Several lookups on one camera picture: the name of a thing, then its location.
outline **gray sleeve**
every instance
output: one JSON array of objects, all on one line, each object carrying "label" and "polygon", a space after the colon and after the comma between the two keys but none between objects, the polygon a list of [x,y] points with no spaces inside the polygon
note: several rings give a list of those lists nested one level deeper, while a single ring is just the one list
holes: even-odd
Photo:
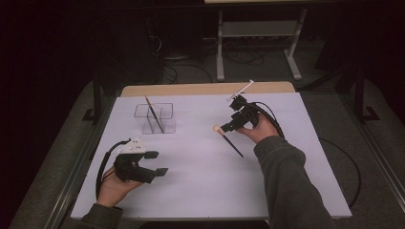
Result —
[{"label": "gray sleeve", "polygon": [[265,179],[270,228],[335,228],[304,168],[305,154],[279,136],[254,148]]},{"label": "gray sleeve", "polygon": [[74,226],[74,229],[114,229],[122,216],[122,209],[93,204],[89,213]]}]

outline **wooden table edge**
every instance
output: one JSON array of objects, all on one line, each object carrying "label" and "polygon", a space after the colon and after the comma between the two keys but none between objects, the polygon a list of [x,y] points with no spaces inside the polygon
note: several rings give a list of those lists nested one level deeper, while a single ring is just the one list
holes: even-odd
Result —
[{"label": "wooden table edge", "polygon": [[[183,94],[234,94],[247,83],[210,83],[210,84],[175,84],[175,85],[139,85],[127,86],[121,97],[146,95],[183,95]],[[248,94],[295,93],[290,82],[255,82],[245,89]]]}]

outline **pencil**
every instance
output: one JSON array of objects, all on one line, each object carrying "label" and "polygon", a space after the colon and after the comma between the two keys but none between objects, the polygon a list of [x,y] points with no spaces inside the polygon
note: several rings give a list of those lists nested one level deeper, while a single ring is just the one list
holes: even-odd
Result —
[{"label": "pencil", "polygon": [[158,123],[158,126],[159,126],[161,132],[164,134],[164,130],[163,130],[163,128],[160,126],[158,117],[156,116],[156,113],[155,113],[155,111],[154,111],[153,108],[152,108],[151,102],[149,101],[149,99],[148,99],[147,96],[145,96],[145,99],[146,99],[146,102],[148,103],[149,109],[151,110],[153,117],[156,119],[156,122]]}]

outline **black glove device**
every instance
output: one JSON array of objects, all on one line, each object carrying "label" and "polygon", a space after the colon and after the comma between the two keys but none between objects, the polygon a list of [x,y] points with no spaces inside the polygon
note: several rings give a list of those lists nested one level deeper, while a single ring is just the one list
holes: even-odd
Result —
[{"label": "black glove device", "polygon": [[123,147],[123,152],[121,152],[116,157],[116,161],[114,162],[115,170],[112,173],[115,173],[120,180],[126,181],[130,179],[139,182],[151,183],[155,177],[163,177],[168,170],[167,168],[158,168],[156,171],[153,171],[139,166],[139,161],[142,158],[153,159],[158,157],[159,155],[159,153],[156,151],[146,151],[143,148],[140,138],[136,138],[134,140],[129,139],[126,141],[120,141],[119,143],[111,147],[111,149],[105,154],[101,162],[100,168],[98,169],[96,180],[96,198],[98,198],[98,194],[101,188],[103,180],[102,176],[107,161],[110,158],[110,155],[113,152],[113,150],[118,145],[125,145],[125,146]]},{"label": "black glove device", "polygon": [[[273,114],[273,116],[268,114],[257,104],[265,105]],[[231,116],[232,121],[224,124],[221,127],[221,129],[223,129],[224,132],[231,132],[234,130],[238,130],[239,128],[244,127],[247,122],[250,122],[253,125],[253,127],[256,127],[259,122],[258,113],[261,113],[271,122],[271,124],[273,124],[279,136],[284,137],[283,131],[281,130],[281,127],[277,122],[274,113],[266,104],[261,102],[248,103],[243,96],[238,94],[236,97],[233,98],[233,101],[229,107],[232,108],[234,111],[236,111],[236,113]]]}]

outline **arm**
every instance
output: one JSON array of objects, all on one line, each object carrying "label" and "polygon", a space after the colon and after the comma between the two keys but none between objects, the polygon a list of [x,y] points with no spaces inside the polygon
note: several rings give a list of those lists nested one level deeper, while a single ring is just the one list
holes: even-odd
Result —
[{"label": "arm", "polygon": [[141,182],[133,180],[123,182],[114,174],[114,167],[109,169],[104,174],[97,202],[93,204],[89,213],[74,226],[74,229],[117,228],[123,211],[115,206],[141,184]]},{"label": "arm", "polygon": [[318,190],[309,181],[303,152],[279,137],[261,114],[256,128],[238,132],[257,143],[254,152],[265,179],[271,228],[335,228]]}]

